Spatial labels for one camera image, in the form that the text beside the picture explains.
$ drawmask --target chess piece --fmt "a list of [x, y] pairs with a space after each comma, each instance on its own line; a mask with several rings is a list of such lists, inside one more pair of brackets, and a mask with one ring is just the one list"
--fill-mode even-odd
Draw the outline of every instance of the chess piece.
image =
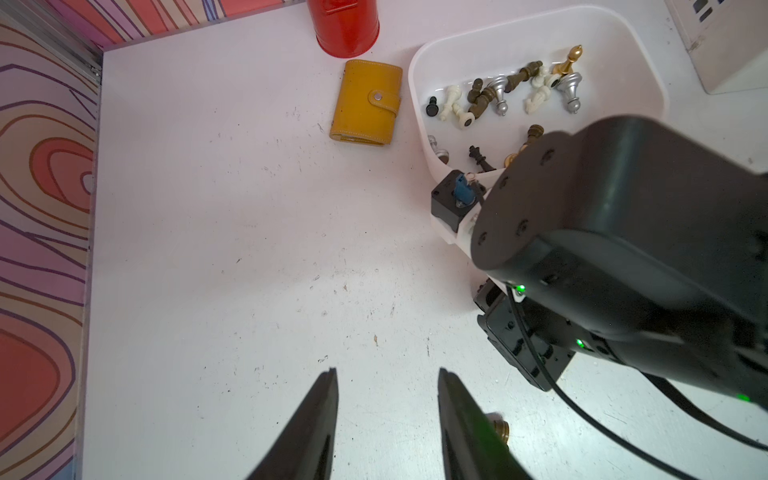
[[573, 73], [573, 64], [581, 57], [582, 53], [584, 52], [581, 50], [581, 45], [576, 45], [568, 52], [568, 59], [565, 62], [557, 64], [552, 68], [552, 73], [559, 74], [561, 77]]
[[543, 67], [538, 69], [536, 76], [531, 79], [531, 86], [533, 88], [539, 88], [544, 84], [544, 80], [547, 79], [547, 76], [551, 75], [547, 73], [547, 70], [548, 68]]
[[537, 111], [541, 104], [549, 100], [552, 95], [552, 85], [560, 80], [560, 74], [549, 74], [544, 79], [544, 84], [536, 89], [536, 92], [525, 99], [525, 113], [532, 114]]
[[472, 145], [469, 148], [469, 156], [475, 160], [475, 163], [482, 168], [484, 172], [490, 172], [496, 170], [493, 168], [487, 161], [485, 161], [485, 157], [483, 157], [480, 154], [480, 148], [476, 147], [475, 145]]
[[572, 114], [576, 113], [581, 108], [581, 101], [576, 96], [576, 87], [581, 83], [581, 74], [574, 72], [565, 75], [560, 79], [560, 83], [556, 87], [559, 91], [563, 92], [566, 107]]
[[467, 101], [471, 104], [475, 103], [475, 100], [480, 96], [482, 91], [482, 78], [476, 78], [472, 82], [472, 90], [467, 93]]
[[525, 141], [522, 147], [520, 147], [520, 150], [518, 150], [518, 153], [516, 154], [509, 154], [504, 159], [504, 167], [509, 167], [509, 165], [512, 163], [512, 161], [526, 148], [528, 148], [528, 145], [532, 144], [541, 136], [544, 134], [544, 127], [541, 125], [533, 124], [528, 128], [528, 139]]
[[439, 107], [437, 106], [437, 97], [429, 97], [429, 105], [427, 105], [427, 115], [434, 117], [437, 115]]
[[435, 152], [437, 158], [439, 158], [442, 163], [447, 165], [449, 158], [448, 151], [437, 148], [437, 140], [435, 139], [434, 135], [427, 135], [427, 140], [429, 140], [429, 146], [432, 147], [432, 151]]
[[494, 98], [496, 98], [496, 93], [492, 89], [488, 87], [483, 88], [483, 91], [480, 92], [480, 95], [475, 99], [475, 103], [469, 105], [469, 113], [473, 114], [475, 118], [480, 118], [480, 115], [483, 114], [488, 107], [488, 104], [490, 104]]
[[505, 422], [504, 420], [494, 420], [494, 419], [488, 419], [491, 422], [491, 426], [493, 426], [494, 431], [496, 432], [496, 435], [504, 442], [506, 445], [509, 443], [509, 424]]
[[535, 77], [538, 75], [539, 70], [541, 69], [541, 66], [543, 63], [541, 60], [539, 61], [532, 61], [528, 65], [524, 66], [520, 69], [520, 71], [514, 75], [509, 75], [507, 77], [507, 86], [504, 89], [505, 93], [509, 93], [517, 88], [518, 85], [520, 85], [520, 82], [528, 81], [529, 78]]
[[504, 99], [504, 89], [507, 87], [508, 82], [509, 80], [502, 75], [494, 78], [491, 83], [488, 84], [488, 88], [493, 90], [493, 93], [496, 96], [496, 113], [502, 117], [507, 114], [507, 110], [509, 109], [507, 101]]
[[472, 123], [475, 121], [475, 116], [464, 110], [461, 105], [458, 104], [458, 102], [455, 102], [451, 109], [453, 110], [453, 113], [456, 114], [458, 117], [458, 127], [464, 130], [469, 125], [472, 125]]
[[440, 112], [440, 121], [448, 120], [448, 116], [452, 112], [453, 104], [462, 96], [462, 89], [458, 85], [451, 85], [445, 89], [445, 104], [442, 106], [442, 112]]
[[480, 95], [475, 99], [475, 103], [469, 106], [469, 112], [475, 116], [475, 119], [480, 118], [480, 115], [485, 112], [488, 105], [494, 100], [498, 99], [499, 104], [496, 105], [496, 113], [504, 115], [507, 113], [507, 102], [504, 100], [504, 86], [507, 83], [505, 76], [494, 78], [487, 87], [483, 88]]

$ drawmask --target red canister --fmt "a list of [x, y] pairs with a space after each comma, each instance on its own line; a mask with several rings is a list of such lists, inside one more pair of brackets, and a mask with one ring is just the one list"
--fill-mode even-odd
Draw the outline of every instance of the red canister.
[[317, 43], [339, 58], [365, 53], [379, 37], [376, 0], [307, 0]]

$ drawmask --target colorful patterned wall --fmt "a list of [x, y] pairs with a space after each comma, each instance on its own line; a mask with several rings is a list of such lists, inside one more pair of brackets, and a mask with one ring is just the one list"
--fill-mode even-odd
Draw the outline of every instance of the colorful patterned wall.
[[98, 86], [0, 24], [0, 478], [71, 480]]
[[283, 0], [46, 1], [101, 48], [283, 3]]

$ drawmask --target gold chess piece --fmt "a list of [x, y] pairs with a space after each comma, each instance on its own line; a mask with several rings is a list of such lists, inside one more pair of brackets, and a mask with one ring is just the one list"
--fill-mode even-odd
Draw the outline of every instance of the gold chess piece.
[[502, 442], [509, 443], [509, 424], [504, 420], [492, 420], [491, 425]]
[[581, 49], [581, 45], [576, 45], [568, 52], [568, 59], [563, 63], [557, 64], [552, 68], [552, 73], [559, 75], [567, 75], [573, 73], [573, 64], [576, 62], [584, 51]]
[[526, 142], [523, 144], [523, 146], [522, 146], [522, 147], [520, 147], [520, 150], [518, 150], [518, 153], [516, 153], [516, 154], [509, 154], [509, 155], [508, 155], [508, 156], [507, 156], [507, 157], [504, 159], [504, 167], [505, 167], [505, 168], [506, 168], [506, 167], [509, 167], [509, 165], [511, 165], [512, 161], [513, 161], [513, 160], [514, 160], [514, 159], [515, 159], [515, 158], [516, 158], [516, 157], [517, 157], [517, 156], [518, 156], [518, 155], [519, 155], [519, 154], [520, 154], [520, 153], [521, 153], [523, 150], [525, 150], [525, 148], [526, 148], [526, 147], [528, 147], [528, 145], [530, 145], [530, 144], [534, 143], [536, 140], [538, 140], [539, 138], [541, 138], [541, 136], [542, 136], [543, 134], [544, 134], [544, 127], [542, 127], [541, 125], [537, 125], [537, 124], [533, 124], [533, 125], [531, 125], [531, 126], [530, 126], [530, 128], [528, 129], [528, 139], [527, 139], [527, 140], [526, 140]]

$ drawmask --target blue connector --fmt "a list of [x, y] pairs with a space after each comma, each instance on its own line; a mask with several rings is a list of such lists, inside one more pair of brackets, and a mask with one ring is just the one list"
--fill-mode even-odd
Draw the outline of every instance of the blue connector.
[[467, 207], [475, 202], [477, 196], [467, 182], [467, 177], [459, 175], [456, 178], [456, 185], [453, 188], [453, 196], [456, 199], [457, 207]]

